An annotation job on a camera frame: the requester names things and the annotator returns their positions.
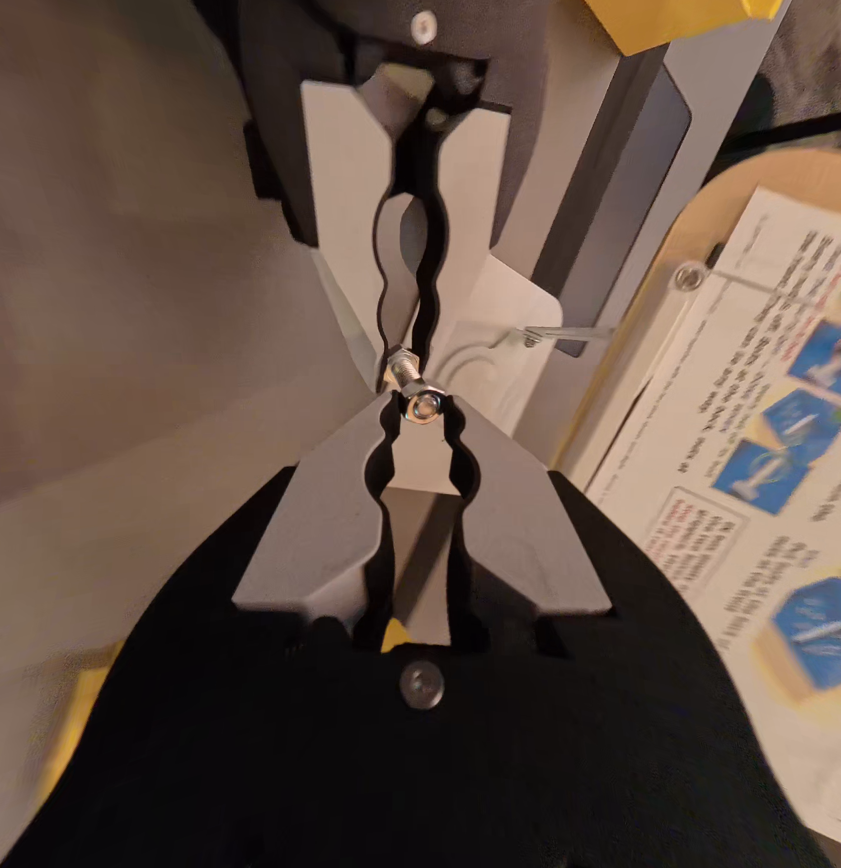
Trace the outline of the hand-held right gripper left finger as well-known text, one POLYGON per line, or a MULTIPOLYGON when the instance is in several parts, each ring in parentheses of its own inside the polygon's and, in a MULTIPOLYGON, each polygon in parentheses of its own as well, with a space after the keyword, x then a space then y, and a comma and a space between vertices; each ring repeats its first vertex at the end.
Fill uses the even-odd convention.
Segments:
POLYGON ((299 461, 233 594, 239 609, 365 613, 365 567, 383 540, 382 509, 366 471, 385 445, 382 415, 398 409, 394 397, 376 396, 299 461))

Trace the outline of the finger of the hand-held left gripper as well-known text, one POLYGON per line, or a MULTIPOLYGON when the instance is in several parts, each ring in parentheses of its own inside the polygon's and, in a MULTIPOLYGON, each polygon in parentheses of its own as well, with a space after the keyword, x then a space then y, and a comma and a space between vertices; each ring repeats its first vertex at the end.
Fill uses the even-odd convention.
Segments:
POLYGON ((388 346, 378 225, 393 189, 395 141, 408 124, 408 93, 394 80, 358 89, 304 81, 301 101, 317 229, 313 259, 352 361, 378 393, 388 346))
POLYGON ((426 245, 416 273, 413 353, 423 368, 444 351, 489 255, 510 123, 494 110, 429 110, 420 127, 426 245))

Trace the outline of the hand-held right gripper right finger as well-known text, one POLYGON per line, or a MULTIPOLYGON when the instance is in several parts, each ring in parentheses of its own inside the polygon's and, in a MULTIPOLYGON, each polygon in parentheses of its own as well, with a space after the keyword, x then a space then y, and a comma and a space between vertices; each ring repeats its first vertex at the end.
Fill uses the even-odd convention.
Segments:
POLYGON ((448 398, 445 439, 449 480, 461 498, 448 554, 448 615, 480 616, 480 603, 529 619, 609 612, 546 467, 460 396, 448 398))

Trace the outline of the silver hex nut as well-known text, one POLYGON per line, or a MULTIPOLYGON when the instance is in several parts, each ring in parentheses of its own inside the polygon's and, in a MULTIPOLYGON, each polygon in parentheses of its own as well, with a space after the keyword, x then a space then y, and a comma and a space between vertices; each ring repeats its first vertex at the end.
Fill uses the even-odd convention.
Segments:
POLYGON ((441 417, 446 392, 420 379, 400 388, 403 418, 415 425, 429 425, 441 417))

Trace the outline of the silver hex bolt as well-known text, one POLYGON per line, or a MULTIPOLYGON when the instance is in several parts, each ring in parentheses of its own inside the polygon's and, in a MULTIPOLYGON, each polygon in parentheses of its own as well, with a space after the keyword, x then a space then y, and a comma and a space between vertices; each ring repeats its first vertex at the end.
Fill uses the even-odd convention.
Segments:
POLYGON ((402 346, 394 349, 387 357, 384 377, 385 382, 393 385, 400 396, 401 387, 417 380, 426 381, 419 370, 419 357, 402 346))

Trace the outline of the dark grey desk flap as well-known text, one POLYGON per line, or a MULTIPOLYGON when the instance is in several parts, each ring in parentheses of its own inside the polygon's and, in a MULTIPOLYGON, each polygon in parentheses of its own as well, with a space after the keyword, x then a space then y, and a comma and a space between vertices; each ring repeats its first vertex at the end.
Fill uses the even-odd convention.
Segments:
POLYGON ((619 60, 534 267, 566 327, 597 324, 689 129, 667 50, 619 60))

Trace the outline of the white stand strut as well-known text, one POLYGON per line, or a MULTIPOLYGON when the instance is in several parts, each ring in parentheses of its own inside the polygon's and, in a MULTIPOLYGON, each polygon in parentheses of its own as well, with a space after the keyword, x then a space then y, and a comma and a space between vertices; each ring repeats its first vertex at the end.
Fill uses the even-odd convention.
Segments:
POLYGON ((523 336, 526 347, 532 347, 542 342, 558 343, 560 341, 588 343, 593 340, 609 340, 615 329, 598 326, 546 327, 527 326, 518 330, 523 336))

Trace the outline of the white sheet clip bar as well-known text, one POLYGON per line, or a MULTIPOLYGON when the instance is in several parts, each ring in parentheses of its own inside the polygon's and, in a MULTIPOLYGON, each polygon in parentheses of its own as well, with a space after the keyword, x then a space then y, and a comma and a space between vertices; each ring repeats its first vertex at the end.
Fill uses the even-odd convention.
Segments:
POLYGON ((707 331, 719 295, 705 262, 681 259, 655 266, 642 284, 601 364, 579 433, 572 480, 590 495, 607 484, 614 463, 628 462, 643 430, 707 331))

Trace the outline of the wooden sheet board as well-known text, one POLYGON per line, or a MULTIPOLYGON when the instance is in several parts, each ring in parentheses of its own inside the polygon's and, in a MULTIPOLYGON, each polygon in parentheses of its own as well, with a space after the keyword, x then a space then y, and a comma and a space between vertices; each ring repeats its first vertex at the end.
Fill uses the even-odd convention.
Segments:
MULTIPOLYGON (((757 188, 841 214, 841 154, 788 149, 754 157, 701 190, 662 245, 655 266, 681 259, 713 269, 757 188)), ((578 844, 578 863, 614 864, 634 841, 637 863, 671 866, 826 866, 812 830, 765 754, 726 662, 663 571, 588 496, 589 531, 614 613, 563 627, 564 645, 607 700, 588 719, 611 721, 600 741, 610 781, 588 785, 589 807, 623 830, 578 844)))

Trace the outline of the yellow plastic bin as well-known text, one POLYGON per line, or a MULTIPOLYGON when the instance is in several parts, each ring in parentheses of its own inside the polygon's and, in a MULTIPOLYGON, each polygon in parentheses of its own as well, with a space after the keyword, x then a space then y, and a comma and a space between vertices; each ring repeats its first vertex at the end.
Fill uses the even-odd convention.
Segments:
POLYGON ((587 1, 620 54, 631 57, 677 39, 751 20, 772 20, 781 1, 587 1))

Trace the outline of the printed instruction sheet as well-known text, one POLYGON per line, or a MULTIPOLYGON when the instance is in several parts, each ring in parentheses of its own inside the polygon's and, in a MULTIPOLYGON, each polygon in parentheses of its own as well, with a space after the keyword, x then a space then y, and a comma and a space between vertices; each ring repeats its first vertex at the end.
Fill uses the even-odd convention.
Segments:
POLYGON ((841 214, 757 188, 707 331, 589 498, 726 662, 801 819, 841 843, 841 214))

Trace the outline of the black bar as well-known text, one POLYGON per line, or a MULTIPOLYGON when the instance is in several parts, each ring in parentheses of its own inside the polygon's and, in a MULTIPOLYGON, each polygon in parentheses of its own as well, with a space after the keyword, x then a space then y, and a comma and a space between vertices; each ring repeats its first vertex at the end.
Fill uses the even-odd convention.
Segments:
POLYGON ((798 142, 838 132, 841 132, 841 111, 727 137, 719 147, 719 156, 738 155, 759 148, 798 142))

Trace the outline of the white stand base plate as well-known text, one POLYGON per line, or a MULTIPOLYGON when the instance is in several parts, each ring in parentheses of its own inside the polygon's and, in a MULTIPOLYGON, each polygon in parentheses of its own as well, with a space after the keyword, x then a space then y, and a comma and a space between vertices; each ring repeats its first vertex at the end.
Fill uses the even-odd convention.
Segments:
MULTIPOLYGON (((562 318, 557 298, 490 255, 454 325, 437 329, 425 375, 513 437, 553 350, 546 340, 527 346, 524 330, 557 328, 562 318)), ((402 422, 393 460, 390 487, 456 493, 443 419, 402 422)))

